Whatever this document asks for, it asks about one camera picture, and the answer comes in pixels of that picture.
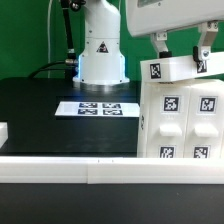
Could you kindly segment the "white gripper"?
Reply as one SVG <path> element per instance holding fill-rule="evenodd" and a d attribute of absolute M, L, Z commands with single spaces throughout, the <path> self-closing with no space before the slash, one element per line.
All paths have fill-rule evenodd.
<path fill-rule="evenodd" d="M 198 25 L 200 38 L 193 47 L 193 59 L 195 62 L 208 60 L 219 31 L 216 20 L 224 19 L 224 0 L 125 0 L 125 8 L 130 34 L 143 36 L 152 33 L 151 43 L 158 58 L 172 56 L 166 45 L 167 33 L 163 31 L 201 23 Z"/>

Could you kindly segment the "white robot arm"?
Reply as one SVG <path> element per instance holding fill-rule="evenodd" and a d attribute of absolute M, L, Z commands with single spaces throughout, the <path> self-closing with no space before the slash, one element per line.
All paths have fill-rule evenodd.
<path fill-rule="evenodd" d="M 149 36 L 158 57 L 141 62 L 142 82 L 190 85 L 204 76 L 224 73 L 224 52 L 211 45 L 224 21 L 224 0 L 124 0 L 131 36 Z M 87 87 L 125 85 L 125 59 L 120 52 L 121 14 L 107 0 L 60 0 L 66 26 L 68 55 L 74 63 L 73 82 Z M 85 48 L 74 52 L 69 12 L 84 11 Z M 187 56 L 174 57 L 166 46 L 167 33 L 197 27 L 199 43 Z"/>

